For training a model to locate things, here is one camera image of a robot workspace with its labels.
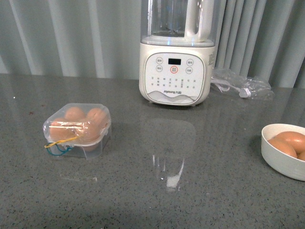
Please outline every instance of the plastic bag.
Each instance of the plastic bag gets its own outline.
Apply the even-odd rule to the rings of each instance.
[[[223,94],[235,95],[244,99],[272,100],[274,92],[268,82],[260,77],[243,77],[230,69],[214,69],[211,78],[214,86]]]

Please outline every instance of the yellow string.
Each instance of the yellow string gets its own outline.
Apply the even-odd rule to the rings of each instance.
[[[59,143],[64,143],[64,142],[73,141],[73,140],[75,140],[75,139],[77,139],[77,138],[79,138],[79,137],[80,137],[80,136],[76,136],[76,137],[72,137],[72,138],[65,139],[65,140],[59,140],[59,141],[57,141],[57,142],[53,142],[53,143],[51,143],[51,144],[45,145],[44,147],[45,147],[45,148],[50,148],[50,147],[53,146],[53,145],[56,145],[56,144],[59,144]]]

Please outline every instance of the gray granite countertop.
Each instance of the gray granite countertop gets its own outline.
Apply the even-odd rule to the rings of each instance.
[[[136,80],[0,74],[0,229],[305,228],[305,183],[260,150],[265,125],[305,126],[305,90],[274,92],[211,90],[185,108],[149,103]],[[44,121],[68,103],[109,108],[99,157],[43,147]]]

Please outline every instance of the red button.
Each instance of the red button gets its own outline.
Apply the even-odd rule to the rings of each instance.
[[[177,66],[172,66],[171,67],[171,73],[175,74],[178,72],[178,67]]]

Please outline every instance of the curtain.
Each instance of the curtain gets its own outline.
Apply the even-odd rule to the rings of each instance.
[[[220,0],[215,67],[305,88],[305,1]],[[139,78],[141,0],[1,0],[0,73]]]

